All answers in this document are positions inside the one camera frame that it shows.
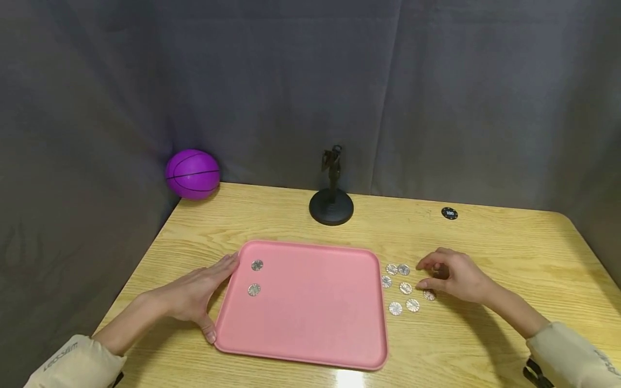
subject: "purple basketball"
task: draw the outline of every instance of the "purple basketball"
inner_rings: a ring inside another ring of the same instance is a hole
[[[206,152],[183,150],[169,160],[166,182],[179,197],[204,199],[220,186],[220,168]]]

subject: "tray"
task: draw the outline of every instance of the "tray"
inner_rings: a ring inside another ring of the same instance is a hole
[[[388,358],[379,260],[368,250],[249,241],[216,321],[226,353],[377,370]],[[263,267],[255,271],[256,260]],[[260,286],[250,296],[249,287]]]

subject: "hand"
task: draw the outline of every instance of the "hand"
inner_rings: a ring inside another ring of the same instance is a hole
[[[484,304],[497,285],[470,256],[447,248],[438,248],[425,256],[416,264],[416,269],[435,271],[439,275],[421,280],[416,288],[444,291],[468,302]]]
[[[198,268],[152,291],[166,309],[166,315],[199,325],[207,342],[215,342],[215,325],[207,315],[207,304],[218,286],[239,264],[237,252],[226,255],[209,268]]]

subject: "wooden table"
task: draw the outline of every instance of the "wooden table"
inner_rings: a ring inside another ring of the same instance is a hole
[[[326,227],[308,213],[312,191],[222,184],[202,202],[181,201],[101,326],[139,293],[209,266],[248,240],[348,245],[375,252],[382,265],[412,269],[438,246],[466,252],[550,320],[564,321],[621,365],[621,292],[572,223],[561,214],[478,205],[352,195],[355,213]],[[451,206],[456,220],[440,210]],[[410,282],[423,278],[412,271]],[[531,387],[522,376],[523,339],[478,305],[412,294],[420,312],[387,314],[390,356],[359,372],[223,354],[190,323],[164,320],[129,353],[121,387]],[[214,298],[216,318],[224,293]],[[385,304],[402,300],[385,290]]]

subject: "stand base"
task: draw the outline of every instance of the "stand base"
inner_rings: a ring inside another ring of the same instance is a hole
[[[345,191],[337,189],[334,202],[330,203],[330,189],[323,189],[310,199],[309,212],[318,223],[333,227],[349,221],[353,202]]]

